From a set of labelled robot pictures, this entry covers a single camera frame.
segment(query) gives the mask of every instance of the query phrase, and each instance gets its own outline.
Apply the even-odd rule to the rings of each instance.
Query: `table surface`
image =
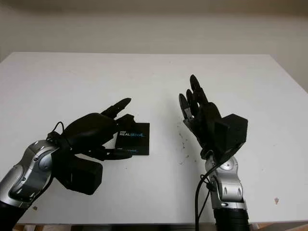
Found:
[[[54,180],[20,222],[193,223],[205,168],[178,102],[191,74],[222,116],[249,121],[235,157],[250,222],[307,220],[308,95],[269,55],[17,52],[0,64],[0,179],[58,121],[131,97],[122,115],[151,123],[150,156],[102,162],[92,196]],[[202,222],[214,222],[210,202]]]

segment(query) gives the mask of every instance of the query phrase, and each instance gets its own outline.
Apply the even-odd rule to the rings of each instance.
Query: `robotic hand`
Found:
[[[235,114],[221,117],[218,108],[209,102],[198,80],[190,78],[192,92],[179,95],[184,123],[202,147],[207,173],[197,186],[195,195],[195,227],[199,230],[198,195],[209,176],[207,187],[218,231],[248,231],[248,214],[242,184],[237,175],[238,163],[233,155],[246,142],[248,120]]]
[[[67,189],[88,195],[95,192],[102,182],[103,167],[100,163],[78,158],[76,154],[102,161],[132,157],[125,151],[115,153],[114,149],[102,146],[119,130],[134,125],[134,116],[129,114],[115,120],[130,100],[123,99],[102,113],[79,118],[66,129],[59,122],[63,128],[61,135],[54,131],[56,126],[46,140],[29,145],[20,162],[0,182],[1,230],[12,230],[54,177]]]

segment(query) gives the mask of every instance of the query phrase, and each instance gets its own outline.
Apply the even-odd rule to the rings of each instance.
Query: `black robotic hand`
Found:
[[[102,161],[132,157],[131,153],[121,150],[115,153],[114,149],[102,146],[119,130],[134,125],[134,116],[129,114],[115,120],[130,100],[125,98],[102,113],[91,113],[75,120],[61,135],[54,130],[48,134],[47,141],[60,147],[52,154],[52,174],[67,189],[90,195],[102,181],[102,165],[76,157],[75,154]]]
[[[216,166],[233,156],[245,143],[248,120],[235,114],[221,117],[218,108],[209,102],[197,78],[191,75],[191,90],[179,95],[184,123],[202,147],[201,157],[213,154]]]

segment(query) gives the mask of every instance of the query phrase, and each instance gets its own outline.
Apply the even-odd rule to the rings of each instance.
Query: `black cable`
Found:
[[[204,180],[204,181],[203,181],[203,183],[207,184],[207,183],[209,183],[209,182],[210,182],[210,180],[209,180],[209,178],[208,178],[208,177],[206,178],[206,180],[207,180],[207,182]]]
[[[57,129],[57,127],[58,127],[59,124],[61,124],[61,126],[62,126],[62,132],[64,132],[64,124],[63,124],[61,121],[59,121],[59,122],[56,124],[56,126],[54,127],[54,129],[52,130],[52,132],[55,131],[55,130]]]
[[[207,192],[205,201],[204,201],[204,203],[203,203],[203,206],[202,206],[202,208],[201,208],[201,210],[200,210],[200,213],[199,213],[199,216],[198,216],[199,219],[200,219],[201,214],[202,214],[202,212],[203,212],[203,209],[204,209],[204,207],[205,207],[205,205],[206,205],[207,199],[208,199],[208,197],[210,196],[210,192],[211,192],[210,190]]]
[[[213,166],[207,173],[203,175],[203,177],[200,179],[197,189],[196,189],[196,194],[194,197],[194,217],[195,217],[195,230],[199,231],[199,209],[198,209],[198,200],[199,200],[199,191],[204,183],[205,179],[213,172],[215,171],[216,168],[218,168],[219,165]]]

